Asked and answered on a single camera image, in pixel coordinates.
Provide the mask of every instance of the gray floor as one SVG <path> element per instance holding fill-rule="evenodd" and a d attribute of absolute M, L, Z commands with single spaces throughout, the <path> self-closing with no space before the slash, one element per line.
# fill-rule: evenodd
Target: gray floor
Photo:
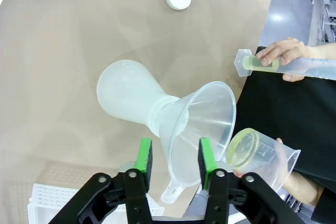
<path fill-rule="evenodd" d="M 277 40 L 288 37 L 297 38 L 307 44 L 311 17 L 311 0 L 272 0 L 259 45 L 268 46 Z M 204 192 L 201 194 L 195 196 L 185 213 L 186 216 L 204 214 L 206 195 Z M 309 219 L 307 213 L 309 214 L 309 211 L 305 211 L 305 221 L 312 223 L 307 221 Z"/>

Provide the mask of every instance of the white plastic basket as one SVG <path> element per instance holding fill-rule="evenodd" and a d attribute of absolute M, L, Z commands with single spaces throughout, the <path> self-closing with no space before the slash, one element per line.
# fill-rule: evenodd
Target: white plastic basket
<path fill-rule="evenodd" d="M 75 195 L 77 189 L 34 184 L 29 199 L 29 224 L 48 224 L 58 211 Z M 152 216 L 162 216 L 164 207 L 160 207 L 148 194 L 147 200 Z M 108 215 L 103 224 L 128 223 L 124 205 Z"/>

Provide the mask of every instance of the fingernail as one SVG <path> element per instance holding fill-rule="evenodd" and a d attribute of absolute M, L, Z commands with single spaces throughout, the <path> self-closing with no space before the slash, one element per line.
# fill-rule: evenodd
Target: fingernail
<path fill-rule="evenodd" d="M 285 60 L 284 58 L 281 58 L 281 59 L 280 59 L 280 64 L 281 64 L 281 65 L 285 65 L 285 64 L 286 64 L 286 60 Z"/>
<path fill-rule="evenodd" d="M 259 53 L 256 54 L 257 59 L 260 59 L 262 56 L 263 56 L 262 52 L 259 52 Z"/>
<path fill-rule="evenodd" d="M 267 66 L 267 59 L 266 58 L 262 58 L 261 64 L 263 64 L 264 66 Z"/>
<path fill-rule="evenodd" d="M 283 79 L 285 80 L 285 81 L 290 81 L 290 79 L 292 78 L 292 75 L 291 74 L 284 74 L 284 76 L 283 76 Z"/>

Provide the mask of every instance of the beige table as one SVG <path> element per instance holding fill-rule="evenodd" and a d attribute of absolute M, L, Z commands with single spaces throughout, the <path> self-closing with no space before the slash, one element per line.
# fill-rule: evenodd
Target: beige table
<path fill-rule="evenodd" d="M 270 0 L 3 0 L 0 6 L 0 223 L 27 223 L 33 183 L 79 188 L 93 173 L 114 176 L 153 138 L 150 195 L 180 216 L 195 193 L 160 202 L 169 182 L 160 140 L 143 125 L 108 116 L 96 99 L 110 63 L 143 63 L 163 89 L 183 97 L 225 81 L 236 98 L 239 48 L 254 51 Z"/>

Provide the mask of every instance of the screw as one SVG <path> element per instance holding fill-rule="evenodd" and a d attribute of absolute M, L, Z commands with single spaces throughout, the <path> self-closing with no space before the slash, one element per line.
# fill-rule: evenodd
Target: screw
<path fill-rule="evenodd" d="M 253 182 L 254 181 L 254 178 L 252 176 L 247 176 L 246 177 L 246 181 L 247 182 Z"/>
<path fill-rule="evenodd" d="M 130 173 L 128 173 L 128 176 L 130 176 L 131 178 L 135 178 L 136 177 L 136 172 L 130 172 Z"/>
<path fill-rule="evenodd" d="M 107 179 L 103 176 L 98 179 L 99 183 L 104 183 L 104 182 L 106 182 L 106 180 Z"/>
<path fill-rule="evenodd" d="M 216 171 L 216 175 L 217 175 L 218 177 L 224 177 L 224 176 L 225 176 L 225 173 L 224 173 L 222 170 L 218 170 L 218 171 Z"/>

